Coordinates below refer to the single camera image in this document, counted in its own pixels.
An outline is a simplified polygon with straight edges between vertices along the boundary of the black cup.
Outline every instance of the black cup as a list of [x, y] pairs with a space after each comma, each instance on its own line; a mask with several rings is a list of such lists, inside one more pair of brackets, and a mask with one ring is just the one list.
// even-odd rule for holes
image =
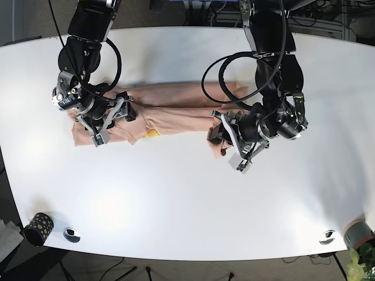
[[40, 247], [46, 242], [53, 229], [53, 221], [44, 213], [37, 213], [23, 229], [23, 235], [34, 246]]

